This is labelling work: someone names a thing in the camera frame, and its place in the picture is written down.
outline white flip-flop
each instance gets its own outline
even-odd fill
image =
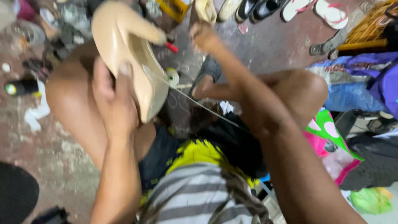
[[[291,0],[282,9],[281,16],[285,22],[289,22],[299,13],[311,8],[317,0]]]
[[[318,0],[315,12],[333,29],[343,29],[348,23],[348,13],[344,11],[342,4],[330,4],[325,0]]]

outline black shoe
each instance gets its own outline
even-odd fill
[[[261,2],[261,0],[243,0],[238,10],[236,11],[236,20],[238,23],[244,22],[253,13],[254,8]]]
[[[268,16],[272,15],[277,11],[284,0],[264,0],[261,1],[255,8],[250,17],[252,23],[258,23]]]

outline green plastic bag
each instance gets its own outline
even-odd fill
[[[351,203],[359,213],[378,215],[392,210],[388,192],[385,188],[363,188],[358,192],[351,192]]]

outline hand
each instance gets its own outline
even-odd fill
[[[214,53],[217,46],[223,46],[212,26],[205,21],[195,23],[189,32],[189,36],[196,51]]]
[[[130,140],[132,132],[138,127],[137,108],[131,97],[132,72],[130,64],[123,64],[113,85],[111,74],[102,58],[98,56],[95,60],[93,92],[108,140]]]

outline purple fabric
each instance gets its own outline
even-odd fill
[[[387,67],[378,70],[382,65]],[[344,68],[351,75],[374,77],[367,90],[398,119],[398,51],[361,54],[348,59]]]

